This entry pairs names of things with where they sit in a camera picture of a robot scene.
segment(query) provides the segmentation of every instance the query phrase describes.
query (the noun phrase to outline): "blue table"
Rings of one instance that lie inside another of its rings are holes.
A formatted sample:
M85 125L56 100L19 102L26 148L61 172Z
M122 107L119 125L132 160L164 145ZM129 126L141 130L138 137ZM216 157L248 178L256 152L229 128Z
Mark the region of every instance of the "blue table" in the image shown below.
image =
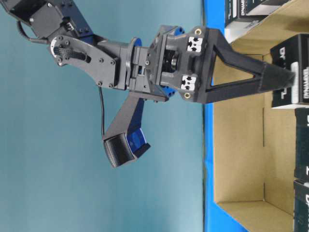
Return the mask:
M225 1L205 0L207 26L224 32ZM213 104L205 105L205 140L207 169L205 231L246 232L246 230L213 201Z

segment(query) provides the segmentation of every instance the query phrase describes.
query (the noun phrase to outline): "brown cardboard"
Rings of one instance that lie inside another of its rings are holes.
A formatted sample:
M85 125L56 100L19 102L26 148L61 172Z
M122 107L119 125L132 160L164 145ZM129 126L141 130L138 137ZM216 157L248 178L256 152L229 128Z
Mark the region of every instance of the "brown cardboard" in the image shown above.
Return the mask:
M291 0L232 45L271 62L270 48L308 25L309 1ZM248 78L217 62L214 83L235 75ZM251 232L293 230L295 115L271 101L266 93L214 104L214 199Z
M293 229L291 215L264 201L220 203L219 206L251 232L291 232Z

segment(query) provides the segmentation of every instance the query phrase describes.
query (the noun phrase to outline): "black bracket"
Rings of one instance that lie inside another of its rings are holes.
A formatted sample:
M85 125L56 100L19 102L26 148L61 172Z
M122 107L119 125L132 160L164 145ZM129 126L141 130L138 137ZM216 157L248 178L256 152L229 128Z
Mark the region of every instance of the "black bracket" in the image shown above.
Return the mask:
M129 92L106 131L104 148L113 167L137 160L150 148L141 130L143 108L144 100Z

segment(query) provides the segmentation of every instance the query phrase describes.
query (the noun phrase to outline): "wire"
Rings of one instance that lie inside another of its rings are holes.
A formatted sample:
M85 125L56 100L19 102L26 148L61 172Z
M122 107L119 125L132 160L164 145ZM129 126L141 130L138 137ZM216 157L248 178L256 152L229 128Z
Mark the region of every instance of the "wire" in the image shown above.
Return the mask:
M17 30L24 39L30 42L37 43L37 44L49 44L47 39L35 39L35 38L30 38L29 36L27 36L20 21L17 21Z
M100 101L101 101L101 112L102 112L102 118L101 118L101 136L102 136L102 140L103 140L103 136L104 136L104 124L105 124L105 112L104 112L104 99L103 99L103 92L102 92L102 88L99 86L98 87L98 91L100 94Z

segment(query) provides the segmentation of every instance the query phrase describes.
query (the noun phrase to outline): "white label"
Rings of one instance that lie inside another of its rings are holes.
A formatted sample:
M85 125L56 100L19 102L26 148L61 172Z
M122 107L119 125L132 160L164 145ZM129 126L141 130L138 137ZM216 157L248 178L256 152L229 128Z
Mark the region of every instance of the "white label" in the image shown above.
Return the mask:
M241 0L241 10L240 10L241 15L246 15L245 12L245 0Z
M233 0L233 18L237 16L237 0Z
M189 52L201 52L203 38L189 37L188 51Z
M299 102L299 87L298 87L298 80L299 80L299 65L298 62L294 62L291 64L291 71L295 73L294 83L292 85L292 104L296 104Z
M183 82L182 82L181 89L194 91L196 81L197 81L196 77L183 76Z
M309 99L309 67L304 69L304 99Z

